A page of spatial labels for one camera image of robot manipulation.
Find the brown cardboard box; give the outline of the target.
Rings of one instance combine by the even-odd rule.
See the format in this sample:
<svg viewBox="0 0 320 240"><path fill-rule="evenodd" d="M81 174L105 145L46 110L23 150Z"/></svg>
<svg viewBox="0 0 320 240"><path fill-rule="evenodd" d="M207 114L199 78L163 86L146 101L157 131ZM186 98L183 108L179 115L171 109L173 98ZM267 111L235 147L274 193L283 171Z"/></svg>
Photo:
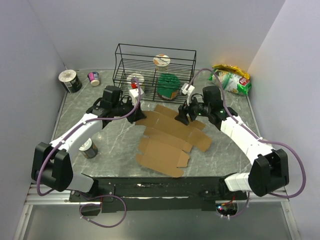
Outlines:
<svg viewBox="0 0 320 240"><path fill-rule="evenodd" d="M175 120L178 112L160 104L144 113L146 118L135 123L145 126L138 145L141 153L136 154L136 161L143 167L179 178L188 166L192 147L206 152L212 144L203 132L206 125L198 120L184 125Z"/></svg>

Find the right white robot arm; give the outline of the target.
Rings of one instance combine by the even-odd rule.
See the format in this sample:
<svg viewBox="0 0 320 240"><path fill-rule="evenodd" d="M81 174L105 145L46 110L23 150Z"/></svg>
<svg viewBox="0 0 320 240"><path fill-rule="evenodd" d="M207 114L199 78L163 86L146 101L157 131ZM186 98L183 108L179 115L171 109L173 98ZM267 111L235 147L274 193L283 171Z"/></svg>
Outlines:
<svg viewBox="0 0 320 240"><path fill-rule="evenodd" d="M231 173L221 178L219 195L228 200L237 191L243 191L263 197L286 186L289 183L287 153L263 143L252 133L238 114L232 108L226 107L219 87L204 87L201 101L197 100L194 90L195 87L187 83L182 86L181 94L187 99L179 106L175 120L187 126L197 117L208 118L211 124L240 148L251 164L250 172Z"/></svg>

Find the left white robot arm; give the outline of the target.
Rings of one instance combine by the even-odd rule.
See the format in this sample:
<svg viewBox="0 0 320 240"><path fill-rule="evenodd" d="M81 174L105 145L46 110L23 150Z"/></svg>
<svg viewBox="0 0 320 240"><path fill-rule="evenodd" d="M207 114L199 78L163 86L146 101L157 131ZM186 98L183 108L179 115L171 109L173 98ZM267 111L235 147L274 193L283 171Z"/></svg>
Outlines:
<svg viewBox="0 0 320 240"><path fill-rule="evenodd" d="M75 172L72 159L80 147L94 134L103 130L108 123L127 119L128 122L146 118L140 107L144 91L134 88L129 91L126 101L121 98L122 90L108 85L86 113L71 129L50 143L41 142L35 147L31 178L36 181L38 195L42 196L40 185L63 192L81 192L87 201L94 201L99 195L98 180Z"/></svg>

